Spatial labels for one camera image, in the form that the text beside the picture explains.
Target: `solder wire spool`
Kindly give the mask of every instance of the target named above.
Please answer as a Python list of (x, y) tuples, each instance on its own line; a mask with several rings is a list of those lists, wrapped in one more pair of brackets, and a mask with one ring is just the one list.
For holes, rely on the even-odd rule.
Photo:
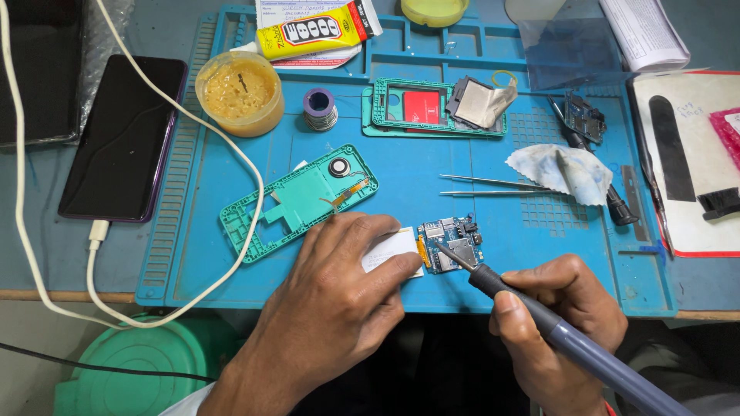
[(337, 123), (334, 96), (326, 88), (313, 88), (303, 96), (303, 120), (309, 129), (325, 132)]

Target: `rubber band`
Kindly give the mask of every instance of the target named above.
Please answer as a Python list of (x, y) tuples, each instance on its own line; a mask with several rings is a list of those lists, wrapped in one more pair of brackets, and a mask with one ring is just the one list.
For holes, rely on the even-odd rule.
[(495, 71), (494, 74), (491, 76), (491, 81), (493, 81), (493, 83), (494, 83), (495, 86), (501, 87), (501, 88), (507, 87), (506, 85), (499, 85), (499, 83), (496, 82), (496, 75), (498, 75), (500, 73), (504, 73), (504, 74), (512, 77), (514, 79), (514, 85), (516, 85), (516, 84), (519, 83), (519, 80), (517, 79), (517, 77), (513, 73), (510, 73), (507, 70), (498, 70), (498, 71)]

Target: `hand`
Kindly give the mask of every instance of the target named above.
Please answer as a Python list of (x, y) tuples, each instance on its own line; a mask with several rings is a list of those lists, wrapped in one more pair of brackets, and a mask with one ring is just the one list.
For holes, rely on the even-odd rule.
[[(549, 306), (612, 354), (622, 342), (627, 318), (577, 255), (563, 255), (535, 269), (506, 272), (501, 277)], [(489, 330), (506, 345), (524, 393), (547, 416), (607, 414), (601, 381), (554, 351), (513, 293), (496, 294)]]
[(396, 232), (389, 215), (332, 215), (307, 233), (293, 269), (198, 415), (285, 415), (313, 389), (377, 350), (404, 316), (399, 284), (416, 252), (365, 273), (370, 243)]

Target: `glue tube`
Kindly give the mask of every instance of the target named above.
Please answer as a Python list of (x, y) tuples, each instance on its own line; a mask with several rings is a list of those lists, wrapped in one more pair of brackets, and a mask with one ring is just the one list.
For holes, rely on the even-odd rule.
[(371, 0), (354, 0), (323, 13), (258, 29), (255, 41), (231, 51), (255, 52), (275, 61), (351, 47), (381, 33)]

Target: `blue cleaning cloth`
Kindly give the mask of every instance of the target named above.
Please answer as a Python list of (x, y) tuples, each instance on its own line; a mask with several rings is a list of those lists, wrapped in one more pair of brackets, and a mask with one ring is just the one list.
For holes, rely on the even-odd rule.
[(511, 153), (506, 164), (544, 187), (574, 196), (579, 204), (606, 205), (613, 173), (586, 150), (536, 144)]

